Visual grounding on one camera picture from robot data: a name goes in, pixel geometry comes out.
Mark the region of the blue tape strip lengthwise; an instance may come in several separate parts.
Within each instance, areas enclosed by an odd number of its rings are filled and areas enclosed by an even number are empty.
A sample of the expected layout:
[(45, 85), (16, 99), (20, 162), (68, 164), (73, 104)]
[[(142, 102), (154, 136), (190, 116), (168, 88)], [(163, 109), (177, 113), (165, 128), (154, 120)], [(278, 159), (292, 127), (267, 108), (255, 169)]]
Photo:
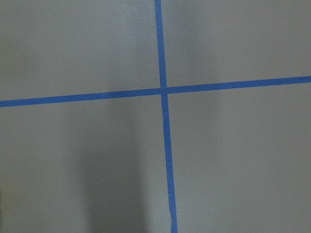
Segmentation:
[(163, 117), (163, 136), (164, 136), (165, 162), (167, 174), (168, 202), (171, 216), (171, 232), (176, 233), (178, 232), (178, 225), (177, 225), (176, 200), (174, 188), (173, 154), (171, 145), (169, 102), (167, 91), (164, 32), (163, 32), (162, 8), (160, 0), (155, 1), (155, 19), (156, 19), (160, 90), (161, 90), (161, 108)]

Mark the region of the blue tape strip crosswise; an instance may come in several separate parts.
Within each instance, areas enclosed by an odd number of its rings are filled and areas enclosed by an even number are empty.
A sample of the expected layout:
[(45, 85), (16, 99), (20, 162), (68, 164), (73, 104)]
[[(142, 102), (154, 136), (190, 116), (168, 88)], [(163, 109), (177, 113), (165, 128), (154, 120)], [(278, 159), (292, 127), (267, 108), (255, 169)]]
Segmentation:
[(165, 87), (165, 88), (138, 89), (138, 90), (115, 91), (115, 92), (100, 92), (100, 93), (90, 93), (90, 94), (40, 97), (40, 98), (17, 99), (17, 100), (2, 100), (0, 102), (0, 106), (1, 108), (4, 108), (4, 107), (64, 103), (64, 102), (78, 102), (78, 101), (89, 101), (89, 100), (120, 99), (120, 98), (141, 97), (141, 96), (157, 96), (157, 95), (162, 95), (162, 94), (179, 94), (179, 93), (251, 88), (251, 87), (274, 86), (274, 85), (289, 85), (289, 84), (300, 84), (300, 83), (310, 83), (310, 82), (311, 82), (310, 76), (302, 76), (302, 77), (290, 77), (290, 78), (226, 82), (226, 83), (209, 83), (209, 84), (198, 84), (198, 85), (173, 86), (173, 87)]

